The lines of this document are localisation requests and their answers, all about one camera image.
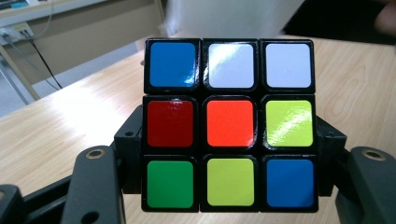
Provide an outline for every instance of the wooden table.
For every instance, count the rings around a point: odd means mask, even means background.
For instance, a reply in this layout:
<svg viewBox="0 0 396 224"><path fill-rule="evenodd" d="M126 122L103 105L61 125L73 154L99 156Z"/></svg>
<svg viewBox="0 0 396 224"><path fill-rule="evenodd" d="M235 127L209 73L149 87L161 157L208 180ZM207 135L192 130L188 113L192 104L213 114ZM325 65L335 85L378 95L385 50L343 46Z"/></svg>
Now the wooden table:
<svg viewBox="0 0 396 224"><path fill-rule="evenodd" d="M396 157L396 51L391 46L314 39L317 114L348 136L346 148ZM139 52L0 119L0 184L26 195L71 175L87 147L109 145L141 104ZM128 223L337 223L334 197L315 214L144 213L125 195Z"/></svg>

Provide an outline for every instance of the electrical socket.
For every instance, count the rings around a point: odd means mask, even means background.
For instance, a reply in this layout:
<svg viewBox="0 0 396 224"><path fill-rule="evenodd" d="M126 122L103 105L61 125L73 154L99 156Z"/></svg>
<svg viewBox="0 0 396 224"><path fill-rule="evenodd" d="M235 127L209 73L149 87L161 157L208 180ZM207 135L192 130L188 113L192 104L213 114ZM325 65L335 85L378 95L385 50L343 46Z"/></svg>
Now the electrical socket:
<svg viewBox="0 0 396 224"><path fill-rule="evenodd" d="M9 37L11 37L12 42L17 42L21 39L26 39L26 37L23 34L21 34L21 32L23 31L26 31L29 34L29 36L34 35L32 29L30 29L26 21L0 28L0 44L1 45L8 44L8 42L3 38L3 35L9 35Z"/></svg>

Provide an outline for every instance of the cube face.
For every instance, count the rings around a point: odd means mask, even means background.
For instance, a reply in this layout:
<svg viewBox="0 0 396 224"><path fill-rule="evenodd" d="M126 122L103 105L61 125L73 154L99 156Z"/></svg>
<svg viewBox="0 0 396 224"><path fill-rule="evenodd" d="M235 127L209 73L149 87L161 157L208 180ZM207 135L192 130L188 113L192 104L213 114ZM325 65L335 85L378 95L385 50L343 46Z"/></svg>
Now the cube face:
<svg viewBox="0 0 396 224"><path fill-rule="evenodd" d="M265 210L318 210L315 157L267 156L262 159L265 176Z"/></svg>
<svg viewBox="0 0 396 224"><path fill-rule="evenodd" d="M252 147L255 112L249 99L211 98L206 108L207 143L211 147Z"/></svg>
<svg viewBox="0 0 396 224"><path fill-rule="evenodd" d="M209 46L208 79L212 88L251 88L254 85L254 50L249 44Z"/></svg>
<svg viewBox="0 0 396 224"><path fill-rule="evenodd" d="M148 164L148 206L190 208L193 169L189 161L151 161Z"/></svg>
<svg viewBox="0 0 396 224"><path fill-rule="evenodd" d="M315 212L313 44L150 39L142 208Z"/></svg>

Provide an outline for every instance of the blue sticker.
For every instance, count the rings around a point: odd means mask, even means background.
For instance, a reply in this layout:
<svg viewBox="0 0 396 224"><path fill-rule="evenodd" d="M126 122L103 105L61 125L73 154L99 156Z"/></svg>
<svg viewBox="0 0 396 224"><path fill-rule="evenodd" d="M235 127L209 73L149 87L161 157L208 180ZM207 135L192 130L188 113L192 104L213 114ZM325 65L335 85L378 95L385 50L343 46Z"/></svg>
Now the blue sticker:
<svg viewBox="0 0 396 224"><path fill-rule="evenodd" d="M149 82L153 87L192 87L196 52L192 43L157 42L150 49Z"/></svg>
<svg viewBox="0 0 396 224"><path fill-rule="evenodd" d="M306 208L314 204L314 164L309 160L267 162L267 202L272 207Z"/></svg>

